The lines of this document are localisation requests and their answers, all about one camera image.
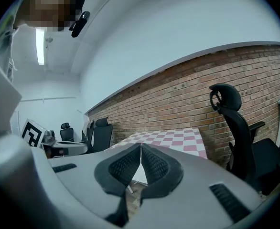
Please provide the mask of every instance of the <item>white wall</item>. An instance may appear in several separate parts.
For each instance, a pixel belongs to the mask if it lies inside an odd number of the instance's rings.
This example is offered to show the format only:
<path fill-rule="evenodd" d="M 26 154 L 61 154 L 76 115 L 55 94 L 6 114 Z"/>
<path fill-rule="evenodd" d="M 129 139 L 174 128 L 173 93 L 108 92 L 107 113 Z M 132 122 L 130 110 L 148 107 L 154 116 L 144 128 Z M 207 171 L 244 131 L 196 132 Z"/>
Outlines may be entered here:
<path fill-rule="evenodd" d="M 120 19 L 83 70 L 85 110 L 179 62 L 256 44 L 280 44 L 280 21 L 263 0 L 146 0 Z"/>
<path fill-rule="evenodd" d="M 75 141 L 81 140 L 84 115 L 81 113 L 78 77 L 20 69 L 15 72 L 13 83 L 22 95 L 16 108 L 20 131 L 29 118 L 54 130 L 56 139 L 61 140 L 61 124 L 68 122 L 74 129 Z"/>

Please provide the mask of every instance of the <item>chair headrest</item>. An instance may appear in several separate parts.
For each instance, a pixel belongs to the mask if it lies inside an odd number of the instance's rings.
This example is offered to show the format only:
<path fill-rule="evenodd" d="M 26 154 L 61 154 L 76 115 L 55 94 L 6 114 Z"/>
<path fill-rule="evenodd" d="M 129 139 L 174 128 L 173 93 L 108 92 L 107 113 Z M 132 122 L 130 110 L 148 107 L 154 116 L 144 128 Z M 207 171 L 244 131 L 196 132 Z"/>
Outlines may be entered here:
<path fill-rule="evenodd" d="M 241 108 L 241 96 L 236 88 L 225 83 L 218 83 L 209 87 L 212 90 L 210 93 L 210 104 L 214 110 L 219 111 L 219 107 L 225 107 L 231 110 L 238 111 Z M 216 106 L 213 103 L 213 96 L 216 95 L 218 103 Z"/>
<path fill-rule="evenodd" d="M 107 121 L 108 117 L 102 118 L 102 119 L 98 119 L 96 121 L 96 127 L 104 127 L 108 125 L 108 121 Z"/>
<path fill-rule="evenodd" d="M 62 129 L 67 129 L 67 128 L 70 128 L 70 125 L 69 123 L 63 123 L 62 126 L 61 126 Z"/>

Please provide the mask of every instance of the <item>white ceiling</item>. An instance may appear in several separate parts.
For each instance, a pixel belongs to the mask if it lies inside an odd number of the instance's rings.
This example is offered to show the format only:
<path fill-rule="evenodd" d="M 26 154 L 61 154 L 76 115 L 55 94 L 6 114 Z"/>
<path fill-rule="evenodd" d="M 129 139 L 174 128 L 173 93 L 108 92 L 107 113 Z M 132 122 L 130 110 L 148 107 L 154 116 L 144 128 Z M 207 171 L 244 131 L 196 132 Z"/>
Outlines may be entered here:
<path fill-rule="evenodd" d="M 55 73 L 80 74 L 105 37 L 124 18 L 132 7 L 144 0 L 86 0 L 83 11 L 91 13 L 90 19 L 77 38 L 66 28 L 62 32 L 47 32 L 51 43 L 45 42 L 45 66 L 38 65 L 35 29 L 19 28 L 14 36 L 12 57 L 17 69 L 33 67 Z"/>

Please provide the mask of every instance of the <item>person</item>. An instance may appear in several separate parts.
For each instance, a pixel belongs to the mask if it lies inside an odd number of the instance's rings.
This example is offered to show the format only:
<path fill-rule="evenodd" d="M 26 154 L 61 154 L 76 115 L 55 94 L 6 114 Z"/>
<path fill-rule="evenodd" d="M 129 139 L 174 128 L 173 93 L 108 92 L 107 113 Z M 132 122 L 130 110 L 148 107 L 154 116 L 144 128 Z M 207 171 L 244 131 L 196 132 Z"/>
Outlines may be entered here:
<path fill-rule="evenodd" d="M 0 68 L 12 82 L 14 62 L 11 58 L 12 39 L 18 28 L 51 28 L 62 31 L 81 15 L 85 0 L 18 0 L 0 21 Z"/>

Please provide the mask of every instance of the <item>textured black pad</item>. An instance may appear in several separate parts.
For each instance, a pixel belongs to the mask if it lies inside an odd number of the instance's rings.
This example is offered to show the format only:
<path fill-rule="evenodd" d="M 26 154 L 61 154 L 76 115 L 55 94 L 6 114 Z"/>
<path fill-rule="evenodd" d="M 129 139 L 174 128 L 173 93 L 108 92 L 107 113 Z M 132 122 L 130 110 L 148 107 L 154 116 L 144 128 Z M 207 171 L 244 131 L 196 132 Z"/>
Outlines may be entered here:
<path fill-rule="evenodd" d="M 106 193 L 119 197 L 125 194 L 126 187 L 140 165 L 140 152 L 140 144 L 134 144 L 96 166 L 95 179 Z"/>
<path fill-rule="evenodd" d="M 209 188 L 234 223 L 250 214 L 250 211 L 228 190 L 224 184 L 215 184 Z"/>
<path fill-rule="evenodd" d="M 183 167 L 173 157 L 142 144 L 141 161 L 148 187 L 143 189 L 141 202 L 145 198 L 162 198 L 171 193 L 183 178 Z"/>
<path fill-rule="evenodd" d="M 55 173 L 57 173 L 57 172 L 73 169 L 75 167 L 77 167 L 76 164 L 66 164 L 66 165 L 62 165 L 62 166 L 55 166 L 55 167 L 53 167 L 53 171 Z"/>

